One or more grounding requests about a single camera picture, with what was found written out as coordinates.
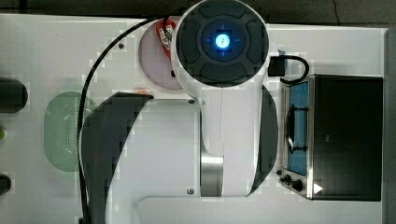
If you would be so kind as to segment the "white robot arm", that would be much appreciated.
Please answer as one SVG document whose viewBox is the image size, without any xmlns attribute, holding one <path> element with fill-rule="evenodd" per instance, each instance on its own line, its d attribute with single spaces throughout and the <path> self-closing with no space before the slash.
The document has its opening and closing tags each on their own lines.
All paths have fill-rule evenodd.
<svg viewBox="0 0 396 224">
<path fill-rule="evenodd" d="M 170 57 L 186 100 L 118 92 L 79 121 L 79 224 L 140 224 L 147 198 L 245 197 L 271 171 L 264 19 L 241 0 L 201 0 L 179 19 Z"/>
</svg>

